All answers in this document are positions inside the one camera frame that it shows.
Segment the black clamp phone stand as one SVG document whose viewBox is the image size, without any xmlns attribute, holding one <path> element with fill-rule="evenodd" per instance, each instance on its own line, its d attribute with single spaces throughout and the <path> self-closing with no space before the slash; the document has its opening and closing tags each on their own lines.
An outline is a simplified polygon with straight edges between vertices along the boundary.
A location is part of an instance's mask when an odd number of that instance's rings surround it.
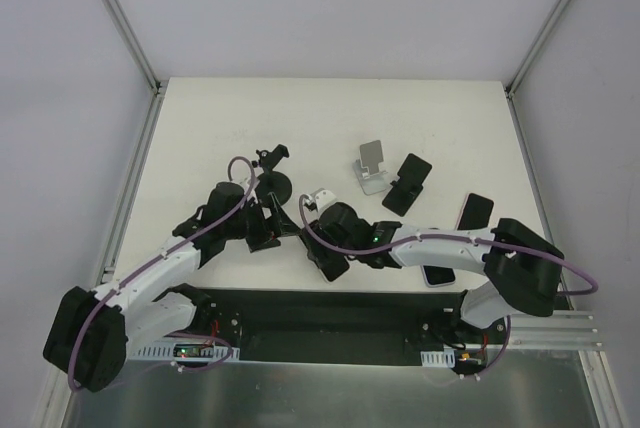
<svg viewBox="0 0 640 428">
<path fill-rule="evenodd" d="M 278 144 L 271 151 L 257 150 L 256 154 L 258 159 L 252 165 L 262 170 L 255 188 L 258 201 L 264 208 L 272 207 L 274 200 L 280 205 L 287 203 L 292 195 L 292 183 L 284 173 L 276 170 L 276 166 L 283 158 L 289 157 L 288 148 Z"/>
</svg>

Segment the cream case phone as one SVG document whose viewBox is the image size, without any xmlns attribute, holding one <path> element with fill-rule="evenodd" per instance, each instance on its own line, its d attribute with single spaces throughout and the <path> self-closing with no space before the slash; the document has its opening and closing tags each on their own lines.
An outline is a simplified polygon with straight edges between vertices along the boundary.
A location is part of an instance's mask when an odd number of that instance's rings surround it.
<svg viewBox="0 0 640 428">
<path fill-rule="evenodd" d="M 320 263 L 320 271 L 328 282 L 334 282 L 344 275 L 350 268 L 347 260 L 341 258 L 338 260 L 329 260 Z"/>
</svg>

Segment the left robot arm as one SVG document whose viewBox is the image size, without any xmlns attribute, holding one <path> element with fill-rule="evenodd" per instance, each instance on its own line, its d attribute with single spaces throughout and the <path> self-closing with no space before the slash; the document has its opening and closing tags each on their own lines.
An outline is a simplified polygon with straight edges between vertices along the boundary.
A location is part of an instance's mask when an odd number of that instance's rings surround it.
<svg viewBox="0 0 640 428">
<path fill-rule="evenodd" d="M 114 381 L 138 348 L 176 331 L 204 335 L 211 303 L 185 278 L 230 240 L 243 240 L 256 252 L 296 234 L 298 227 L 282 208 L 291 195 L 290 182 L 271 175 L 260 176 L 252 192 L 218 183 L 142 266 L 123 279 L 64 294 L 43 349 L 45 360 L 66 374 L 72 391 L 96 393 Z"/>
</svg>

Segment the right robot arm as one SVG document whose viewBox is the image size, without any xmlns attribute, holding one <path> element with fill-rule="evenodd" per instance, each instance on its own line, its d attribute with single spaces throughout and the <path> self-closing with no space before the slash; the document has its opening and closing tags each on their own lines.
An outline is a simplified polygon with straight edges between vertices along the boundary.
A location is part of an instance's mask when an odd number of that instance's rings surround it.
<svg viewBox="0 0 640 428">
<path fill-rule="evenodd" d="M 356 261 L 372 269 L 436 267 L 485 277 L 465 290 L 450 317 L 452 335 L 473 342 L 493 322 L 514 314 L 549 317 L 554 312 L 563 254 L 536 232 L 512 218 L 493 227 L 439 230 L 396 221 L 369 223 L 343 202 L 326 207 L 303 196 L 303 233 L 320 252 L 342 267 Z"/>
</svg>

